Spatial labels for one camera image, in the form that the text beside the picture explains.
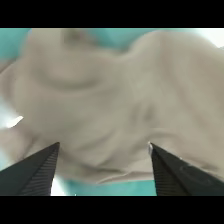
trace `towel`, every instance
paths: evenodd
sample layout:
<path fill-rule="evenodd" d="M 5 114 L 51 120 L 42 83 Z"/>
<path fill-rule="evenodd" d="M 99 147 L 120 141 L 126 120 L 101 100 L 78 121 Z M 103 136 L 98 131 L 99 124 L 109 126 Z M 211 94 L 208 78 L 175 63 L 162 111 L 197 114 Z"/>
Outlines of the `towel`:
<path fill-rule="evenodd" d="M 0 144 L 18 161 L 59 141 L 57 174 L 108 183 L 153 179 L 150 141 L 223 178 L 223 60 L 194 34 L 155 31 L 119 51 L 82 29 L 32 29 L 0 80 L 24 117 Z"/>

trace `crumpled cloth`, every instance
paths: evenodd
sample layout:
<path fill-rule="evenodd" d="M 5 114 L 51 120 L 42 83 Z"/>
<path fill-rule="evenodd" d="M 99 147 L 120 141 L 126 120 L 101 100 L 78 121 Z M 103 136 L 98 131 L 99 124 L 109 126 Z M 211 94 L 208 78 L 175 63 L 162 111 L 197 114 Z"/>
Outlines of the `crumpled cloth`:
<path fill-rule="evenodd" d="M 82 29 L 32 29 L 0 91 L 24 119 L 0 131 L 14 161 L 61 143 L 57 174 L 88 183 L 153 179 L 147 142 L 224 177 L 224 53 L 156 31 L 128 49 Z"/>

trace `teal surface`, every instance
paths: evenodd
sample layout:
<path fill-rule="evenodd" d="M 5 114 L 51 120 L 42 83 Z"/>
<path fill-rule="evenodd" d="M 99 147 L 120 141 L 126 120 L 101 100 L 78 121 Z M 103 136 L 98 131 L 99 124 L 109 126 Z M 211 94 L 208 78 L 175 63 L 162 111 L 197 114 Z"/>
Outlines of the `teal surface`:
<path fill-rule="evenodd" d="M 101 45 L 110 47 L 127 47 L 140 35 L 162 28 L 90 28 Z M 176 31 L 192 31 L 192 29 L 173 29 Z M 0 58 L 8 59 L 19 55 L 29 28 L 0 28 Z M 69 195 L 117 195 L 117 196 L 155 196 L 154 181 L 139 181 L 110 185 L 88 185 L 74 181 L 62 181 Z"/>

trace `beige cloth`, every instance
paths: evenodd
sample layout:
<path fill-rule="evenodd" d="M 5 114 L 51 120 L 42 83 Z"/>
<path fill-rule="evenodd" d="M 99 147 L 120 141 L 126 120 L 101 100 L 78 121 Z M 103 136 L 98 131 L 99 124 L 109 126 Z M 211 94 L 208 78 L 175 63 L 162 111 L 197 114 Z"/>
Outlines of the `beige cloth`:
<path fill-rule="evenodd" d="M 6 98 L 28 146 L 14 158 L 59 141 L 65 178 L 153 179 L 151 141 L 224 177 L 224 54 L 203 38 L 156 31 L 119 52 L 82 30 L 38 28 L 16 63 Z"/>

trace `gray fabric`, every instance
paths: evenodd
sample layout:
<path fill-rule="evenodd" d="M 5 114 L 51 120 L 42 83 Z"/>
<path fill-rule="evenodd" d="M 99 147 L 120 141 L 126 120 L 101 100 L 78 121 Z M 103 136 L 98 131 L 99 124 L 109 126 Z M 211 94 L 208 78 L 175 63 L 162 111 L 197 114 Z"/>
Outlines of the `gray fabric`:
<path fill-rule="evenodd" d="M 223 61 L 191 34 L 153 32 L 118 52 L 82 30 L 33 29 L 9 100 L 24 117 L 17 129 L 38 136 L 27 155 L 61 142 L 65 178 L 152 179 L 148 141 L 222 178 Z"/>

